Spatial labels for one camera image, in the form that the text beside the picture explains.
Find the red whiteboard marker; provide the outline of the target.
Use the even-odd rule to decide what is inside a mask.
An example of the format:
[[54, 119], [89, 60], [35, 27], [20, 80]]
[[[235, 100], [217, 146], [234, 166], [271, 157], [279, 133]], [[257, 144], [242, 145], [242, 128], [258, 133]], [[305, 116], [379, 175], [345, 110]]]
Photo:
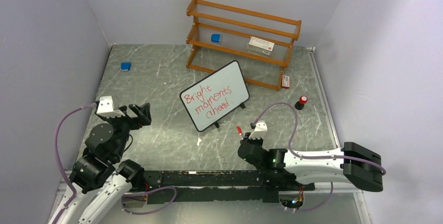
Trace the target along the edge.
[[240, 126], [236, 126], [237, 132], [241, 138], [243, 138], [242, 130]]

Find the whiteboard with black frame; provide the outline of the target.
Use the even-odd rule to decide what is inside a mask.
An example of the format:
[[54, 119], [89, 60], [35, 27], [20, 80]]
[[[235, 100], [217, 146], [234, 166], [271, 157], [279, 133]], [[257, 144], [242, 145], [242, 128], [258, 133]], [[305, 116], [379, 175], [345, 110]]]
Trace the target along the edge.
[[238, 61], [231, 61], [179, 93], [198, 132], [218, 126], [218, 121], [249, 100], [246, 81]]

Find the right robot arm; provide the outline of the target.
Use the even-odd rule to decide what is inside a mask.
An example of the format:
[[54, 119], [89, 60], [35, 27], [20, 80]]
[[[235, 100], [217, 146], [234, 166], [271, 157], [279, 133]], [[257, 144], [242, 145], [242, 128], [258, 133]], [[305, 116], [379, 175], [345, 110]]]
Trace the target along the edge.
[[357, 143], [327, 151], [266, 150], [263, 139], [240, 141], [238, 156], [264, 172], [265, 184], [281, 190], [296, 190], [320, 182], [350, 183], [356, 188], [383, 191], [381, 156]]

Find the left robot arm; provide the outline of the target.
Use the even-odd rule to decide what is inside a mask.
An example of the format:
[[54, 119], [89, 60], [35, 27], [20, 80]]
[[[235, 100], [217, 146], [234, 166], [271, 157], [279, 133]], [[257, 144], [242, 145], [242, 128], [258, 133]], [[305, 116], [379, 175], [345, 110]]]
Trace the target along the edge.
[[[91, 130], [82, 156], [66, 174], [57, 142], [61, 125], [72, 114], [89, 108], [96, 108], [96, 116], [104, 122]], [[143, 188], [143, 167], [122, 157], [130, 132], [149, 125], [150, 103], [117, 108], [110, 97], [65, 114], [54, 132], [54, 152], [67, 189], [49, 223], [99, 223], [125, 193]]]

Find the blue eraser on table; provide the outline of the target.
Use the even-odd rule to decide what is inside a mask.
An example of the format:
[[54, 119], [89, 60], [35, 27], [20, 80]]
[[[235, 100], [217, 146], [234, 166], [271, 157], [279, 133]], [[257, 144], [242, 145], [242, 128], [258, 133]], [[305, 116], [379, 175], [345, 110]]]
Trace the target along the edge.
[[128, 72], [131, 69], [131, 63], [130, 62], [122, 62], [120, 68], [121, 68], [121, 71]]

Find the red emergency stop button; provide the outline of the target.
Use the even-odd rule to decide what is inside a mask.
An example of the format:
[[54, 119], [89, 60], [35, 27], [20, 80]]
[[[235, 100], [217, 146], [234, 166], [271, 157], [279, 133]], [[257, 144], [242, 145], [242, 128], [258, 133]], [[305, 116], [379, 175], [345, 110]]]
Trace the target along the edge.
[[308, 102], [307, 96], [301, 96], [299, 100], [295, 103], [294, 107], [297, 110], [302, 110], [305, 107], [305, 104]]

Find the small red white box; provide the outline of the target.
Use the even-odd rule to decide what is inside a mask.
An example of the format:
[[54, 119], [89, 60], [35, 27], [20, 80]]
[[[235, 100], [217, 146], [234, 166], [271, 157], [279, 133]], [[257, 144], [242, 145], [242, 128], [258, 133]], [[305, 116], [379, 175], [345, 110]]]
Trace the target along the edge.
[[290, 77], [283, 75], [282, 76], [282, 88], [289, 89], [290, 88]]

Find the white red box on rack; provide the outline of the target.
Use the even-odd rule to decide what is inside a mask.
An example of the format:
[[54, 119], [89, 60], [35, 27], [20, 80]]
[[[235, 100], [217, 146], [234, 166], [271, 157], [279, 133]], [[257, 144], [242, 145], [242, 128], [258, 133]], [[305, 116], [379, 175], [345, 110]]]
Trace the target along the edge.
[[250, 37], [250, 40], [247, 44], [247, 49], [250, 52], [271, 55], [274, 49], [275, 43], [271, 41], [267, 41], [264, 39], [260, 39], [257, 37]]

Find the wooden two-tier rack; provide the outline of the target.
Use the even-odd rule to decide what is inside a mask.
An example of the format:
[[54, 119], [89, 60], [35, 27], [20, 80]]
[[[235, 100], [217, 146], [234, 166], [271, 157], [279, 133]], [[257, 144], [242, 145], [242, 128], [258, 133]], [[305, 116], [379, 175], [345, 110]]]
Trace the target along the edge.
[[[186, 43], [192, 46], [186, 68], [212, 74], [215, 72], [214, 69], [194, 64], [193, 60], [198, 50], [220, 51], [279, 67], [276, 84], [250, 78], [245, 81], [276, 91], [282, 88], [282, 76], [290, 65], [294, 44], [301, 33], [301, 20], [205, 0], [191, 0], [186, 15], [193, 19], [192, 27], [186, 37]], [[213, 33], [222, 35], [221, 43], [211, 42]], [[268, 56], [248, 51], [247, 44], [250, 37], [275, 43], [272, 54]]]

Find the blue eraser on rack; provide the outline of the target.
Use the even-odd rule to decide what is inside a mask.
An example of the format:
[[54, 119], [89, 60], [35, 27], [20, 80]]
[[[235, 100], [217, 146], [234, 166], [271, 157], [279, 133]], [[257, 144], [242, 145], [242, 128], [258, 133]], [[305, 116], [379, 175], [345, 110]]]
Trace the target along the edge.
[[222, 41], [222, 35], [218, 33], [213, 33], [211, 35], [211, 42], [212, 43], [221, 43]]

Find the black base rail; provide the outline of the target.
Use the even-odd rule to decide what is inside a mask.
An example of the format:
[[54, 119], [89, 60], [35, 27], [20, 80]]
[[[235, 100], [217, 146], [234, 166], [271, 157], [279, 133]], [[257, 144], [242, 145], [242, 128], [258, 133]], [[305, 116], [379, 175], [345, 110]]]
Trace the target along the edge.
[[145, 171], [148, 204], [173, 202], [261, 201], [279, 203], [280, 192], [314, 191], [295, 175], [278, 171]]

